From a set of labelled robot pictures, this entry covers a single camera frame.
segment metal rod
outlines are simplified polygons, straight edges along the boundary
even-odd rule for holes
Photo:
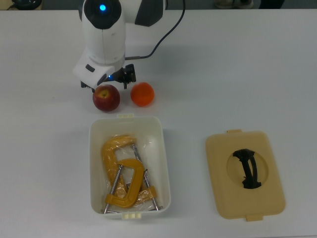
[[[139,154],[139,152],[138,152],[138,148],[133,144],[133,145],[132,145],[132,149],[133,149],[135,158],[136,158],[138,161],[140,161],[140,162],[142,163],[140,154]],[[143,176],[143,181],[144,181],[144,183],[145,183],[145,186],[146,186],[147,188],[149,188],[151,185],[150,185],[150,181],[149,181],[149,177],[148,177],[147,173],[148,173],[148,170],[145,170],[145,171],[144,171],[144,176]],[[160,210],[160,207],[158,206],[158,204],[157,204],[155,198],[152,197],[152,198],[151,198],[151,201],[152,201],[152,203],[153,203],[154,208],[155,208],[157,211]]]
[[[115,189],[116,189],[116,187],[118,185],[122,167],[123,167],[123,165],[119,165],[119,167],[118,167],[118,171],[117,171],[117,174],[115,176],[115,179],[114,179],[114,182],[113,182],[113,186],[112,186],[112,189],[111,189],[111,192],[110,192],[111,195],[114,195],[114,191],[115,191]],[[110,206],[110,204],[107,203],[105,211],[104,211],[104,214],[106,214],[108,212],[109,206]]]
[[[119,212],[115,212],[115,211],[110,211],[110,210],[108,210],[107,213],[119,213]]]

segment black cable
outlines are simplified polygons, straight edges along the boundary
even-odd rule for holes
[[[147,56],[132,56],[132,57],[126,57],[125,60],[138,60],[138,59],[146,59],[149,58],[151,55],[153,55],[153,53],[155,52],[155,50],[159,47],[160,43],[178,26],[178,24],[181,22],[181,20],[183,19],[183,16],[185,14],[185,9],[186,9],[186,3],[185,0],[183,0],[183,11],[182,11],[182,15],[180,16],[179,20],[177,21],[177,23],[173,26],[172,29],[170,29],[169,32],[167,32],[162,39],[160,39],[160,41],[157,43],[157,45],[154,47],[154,49],[152,50],[152,52],[147,55]]]
[[[9,9],[11,9],[11,8],[15,8],[15,5],[14,5],[14,4],[11,5],[11,6],[7,9],[7,11],[8,11]]]

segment white plastic container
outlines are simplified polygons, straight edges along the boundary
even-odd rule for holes
[[[148,169],[149,179],[157,191],[156,201],[163,208],[153,209],[151,201],[142,207],[123,209],[112,208],[120,213],[103,214],[106,206],[105,197],[110,193],[110,186],[102,160],[102,146],[115,135],[132,135],[137,139],[138,151],[145,169]],[[100,119],[90,127],[90,186],[92,209],[109,218],[136,219],[146,215],[158,215],[165,211],[171,202],[170,187],[167,170],[167,159],[161,123],[156,117],[127,117],[117,119]],[[125,159],[117,153],[117,160]]]

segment beige lid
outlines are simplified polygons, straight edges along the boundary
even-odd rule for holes
[[[245,165],[249,164],[251,178],[261,183],[259,187],[255,186],[257,188],[244,188],[246,185],[242,183],[250,181],[250,176],[246,176],[242,162],[233,154],[243,149],[254,154],[251,157],[256,162],[257,175],[253,170],[255,164],[251,164],[252,158]],[[206,141],[206,153],[213,194],[222,217],[258,221],[265,215],[284,210],[284,193],[266,134],[230,130],[226,134],[212,135]]]

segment yellow c-clamp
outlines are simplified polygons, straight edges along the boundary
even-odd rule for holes
[[[106,173],[110,184],[112,186],[110,194],[107,195],[105,203],[105,213],[108,212],[109,205],[116,205],[122,208],[128,208],[133,205],[139,205],[145,201],[155,201],[157,196],[154,186],[150,186],[148,178],[144,173],[144,167],[138,152],[136,152],[136,138],[131,136],[116,136],[108,140],[102,149],[102,157]],[[136,159],[125,159],[117,161],[115,151],[117,149],[132,146],[135,152]],[[131,167],[134,169],[133,178],[131,180],[129,190],[127,189],[123,177],[121,175],[121,169],[123,167]]]

